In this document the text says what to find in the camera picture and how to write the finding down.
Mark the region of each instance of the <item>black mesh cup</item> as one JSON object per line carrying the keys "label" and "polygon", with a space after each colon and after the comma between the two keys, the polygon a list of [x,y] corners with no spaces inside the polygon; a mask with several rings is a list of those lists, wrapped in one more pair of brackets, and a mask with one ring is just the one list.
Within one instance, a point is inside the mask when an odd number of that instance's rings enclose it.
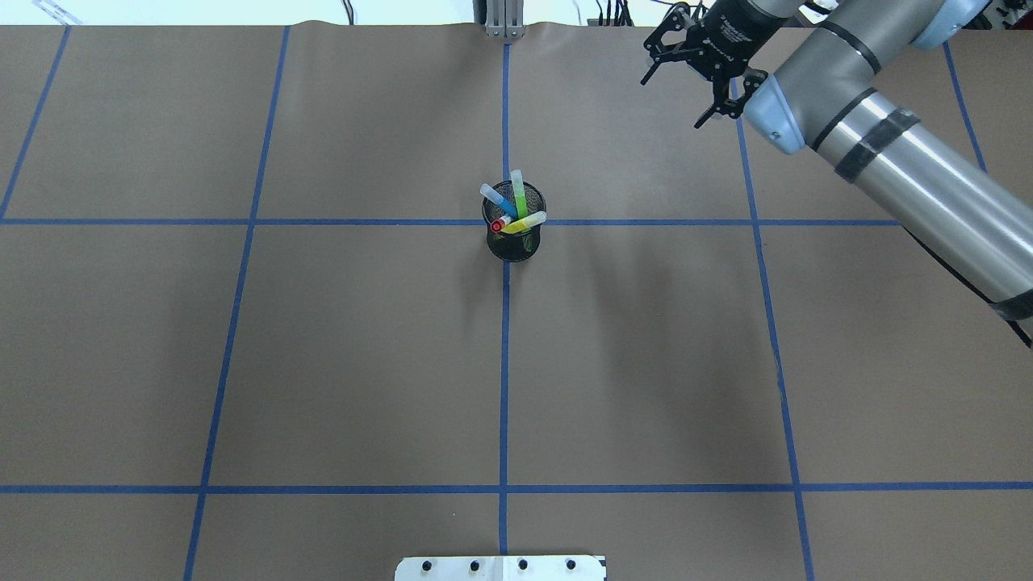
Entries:
{"label": "black mesh cup", "polygon": [[[506,180],[495,185],[495,191],[502,194],[510,203],[513,202],[512,182]],[[533,185],[524,182],[524,196],[527,198],[527,213],[530,216],[535,212],[545,210],[545,200],[541,196]],[[488,226],[488,249],[502,261],[507,263],[519,263],[534,255],[541,244],[541,224],[521,234],[505,234],[492,232],[492,222],[505,215],[501,208],[492,204],[488,198],[480,203],[480,215],[484,218],[484,225]]]}

